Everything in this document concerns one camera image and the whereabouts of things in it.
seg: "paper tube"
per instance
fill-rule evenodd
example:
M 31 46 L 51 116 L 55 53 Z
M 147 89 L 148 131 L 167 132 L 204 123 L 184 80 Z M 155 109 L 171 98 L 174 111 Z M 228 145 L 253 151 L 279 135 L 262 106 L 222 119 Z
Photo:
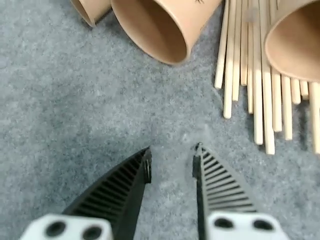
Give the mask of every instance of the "paper tube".
M 222 0 L 111 0 L 120 25 L 145 53 L 169 65 L 192 47 Z
M 281 0 L 264 48 L 270 64 L 294 79 L 320 82 L 320 0 Z
M 111 9 L 110 0 L 71 0 L 71 3 L 91 27 Z

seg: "gray carpet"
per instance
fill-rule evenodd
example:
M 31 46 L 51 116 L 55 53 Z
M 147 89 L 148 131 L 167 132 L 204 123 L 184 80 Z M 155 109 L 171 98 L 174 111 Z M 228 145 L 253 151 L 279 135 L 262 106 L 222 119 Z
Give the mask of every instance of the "gray carpet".
M 276 155 L 253 143 L 246 94 L 222 118 L 212 87 L 221 8 L 190 61 L 151 59 L 111 13 L 90 29 L 68 0 L 0 1 L 0 238 L 60 213 L 126 157 L 151 146 L 136 240 L 195 240 L 191 147 L 202 141 L 242 174 L 292 240 L 320 239 L 320 161 L 309 111 L 294 109 L 294 140 Z

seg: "wooden dowel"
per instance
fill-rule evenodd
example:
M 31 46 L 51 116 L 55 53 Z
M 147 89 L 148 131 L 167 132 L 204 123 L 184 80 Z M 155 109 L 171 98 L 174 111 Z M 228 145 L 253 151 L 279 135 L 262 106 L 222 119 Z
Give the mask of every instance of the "wooden dowel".
M 261 73 L 261 37 L 259 2 L 252 1 L 253 15 L 253 108 L 254 108 L 254 142 L 257 145 L 264 143 L 263 131 L 263 100 L 262 100 L 262 73 Z
M 228 34 L 228 19 L 229 18 L 229 0 L 225 0 L 222 28 L 219 43 L 219 52 L 216 62 L 214 87 L 221 89 L 223 84 L 223 78 L 225 73 L 225 61 L 227 51 L 227 34 Z
M 248 84 L 248 0 L 242 0 L 241 15 L 241 60 L 240 82 L 242 86 Z
M 236 1 L 232 100 L 239 100 L 242 0 Z
M 320 113 L 319 86 L 316 82 L 309 82 L 310 116 L 312 126 L 312 143 L 315 154 L 320 154 Z
M 252 11 L 253 0 L 248 0 L 248 11 Z M 254 113 L 254 24 L 253 19 L 248 19 L 248 70 L 247 70 L 247 98 L 248 98 L 248 113 Z
M 265 36 L 269 27 L 269 4 L 268 0 L 259 0 L 260 12 L 260 41 L 261 44 L 261 66 L 262 66 L 262 91 L 263 91 L 263 126 L 264 126 L 264 143 L 265 152 L 268 155 L 275 154 L 275 133 L 273 130 L 273 116 L 272 116 L 272 87 L 271 87 L 271 73 L 270 65 L 267 61 L 267 56 L 264 49 Z
M 269 0 L 270 7 L 270 24 L 276 18 L 277 0 Z M 273 67 L 271 67 L 272 79 L 272 127 L 273 131 L 282 131 L 282 101 L 281 101 L 281 75 Z
M 303 100 L 309 99 L 308 83 L 300 80 L 300 92 Z
M 293 139 L 291 80 L 290 77 L 281 75 L 281 90 L 283 102 L 283 125 L 285 140 Z
M 291 79 L 291 97 L 293 104 L 299 105 L 301 103 L 300 83 L 296 78 Z
M 232 114 L 232 88 L 234 71 L 234 49 L 235 49 L 235 26 L 237 3 L 235 0 L 229 2 L 228 34 L 226 45 L 226 65 L 224 79 L 224 104 L 223 116 L 226 119 L 231 118 Z

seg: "bundle of wooden sticks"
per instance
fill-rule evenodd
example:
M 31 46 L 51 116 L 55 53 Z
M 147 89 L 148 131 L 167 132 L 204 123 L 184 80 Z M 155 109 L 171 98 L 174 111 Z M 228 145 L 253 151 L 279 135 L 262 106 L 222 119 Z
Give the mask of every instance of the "bundle of wooden sticks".
M 284 126 L 286 140 L 293 139 L 292 104 L 309 100 L 313 151 L 320 154 L 320 84 L 292 79 L 271 67 L 264 39 L 280 0 L 225 0 L 214 87 L 224 80 L 223 116 L 231 118 L 239 88 L 246 86 L 248 113 L 254 116 L 254 141 L 275 154 L 275 132 Z

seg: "tube opening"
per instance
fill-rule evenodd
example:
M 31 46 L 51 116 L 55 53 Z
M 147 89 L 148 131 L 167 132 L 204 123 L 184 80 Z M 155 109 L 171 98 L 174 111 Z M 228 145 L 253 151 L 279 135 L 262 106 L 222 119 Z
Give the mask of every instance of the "tube opening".
M 127 35 L 151 57 L 177 64 L 188 56 L 179 27 L 154 0 L 113 0 L 112 9 Z
M 320 81 L 320 1 L 282 19 L 269 33 L 265 51 L 280 72 L 301 80 Z

